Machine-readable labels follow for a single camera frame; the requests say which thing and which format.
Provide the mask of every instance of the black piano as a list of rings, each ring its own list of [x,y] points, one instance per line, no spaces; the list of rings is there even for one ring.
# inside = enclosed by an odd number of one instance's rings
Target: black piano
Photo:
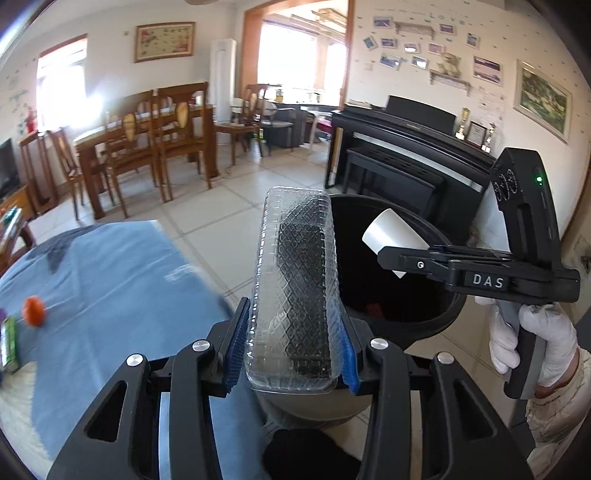
[[[390,100],[386,109],[348,105],[333,112],[325,188],[348,186],[390,200],[464,244],[495,159],[453,136],[454,115],[412,100]],[[337,128],[343,129],[340,149]]]

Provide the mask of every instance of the trophy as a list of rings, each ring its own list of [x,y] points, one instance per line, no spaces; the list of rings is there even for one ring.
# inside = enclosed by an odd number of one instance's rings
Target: trophy
[[[492,140],[492,136],[495,133],[495,128],[496,125],[493,123],[491,123],[491,127],[488,129],[488,133],[486,134],[486,138],[484,140],[484,143],[482,144],[482,150],[485,151],[486,153],[490,153],[491,152],[491,140]]]
[[[468,122],[468,117],[470,116],[470,110],[467,108],[462,108],[462,116],[460,117],[460,128],[457,129],[456,138],[458,140],[464,140],[464,130],[466,129],[466,124]]]

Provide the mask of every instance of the green package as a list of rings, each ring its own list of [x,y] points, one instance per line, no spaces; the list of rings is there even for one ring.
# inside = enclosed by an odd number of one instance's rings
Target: green package
[[[0,325],[2,370],[14,373],[19,369],[17,360],[17,326],[14,317],[7,317]]]

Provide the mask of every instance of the wrist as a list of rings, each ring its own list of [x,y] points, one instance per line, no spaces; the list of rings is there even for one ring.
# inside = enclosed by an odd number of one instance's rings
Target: wrist
[[[536,385],[535,387],[535,397],[536,398],[546,398],[552,395],[556,390],[559,388],[563,388],[567,386],[570,381],[573,379],[574,374],[577,372],[577,367],[579,366],[579,357],[580,357],[580,349],[577,347],[576,352],[574,353],[573,359],[570,361],[566,372],[560,377],[553,385],[549,387],[545,387],[543,385]]]

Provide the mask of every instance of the wall shelf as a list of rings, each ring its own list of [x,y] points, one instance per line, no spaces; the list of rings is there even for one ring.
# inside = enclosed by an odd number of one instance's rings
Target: wall shelf
[[[431,40],[435,38],[435,30],[433,27],[429,27],[428,25],[422,25],[418,23],[406,23],[406,22],[394,22],[394,26],[396,27],[396,35],[399,32],[408,32],[408,33],[418,33],[419,35],[429,35]]]
[[[437,70],[429,70],[429,77],[431,85],[433,85],[433,82],[436,80],[440,83],[444,83],[445,85],[461,88],[466,91],[466,96],[470,96],[470,90],[472,90],[472,85],[470,82],[451,77],[445,73],[438,72]]]

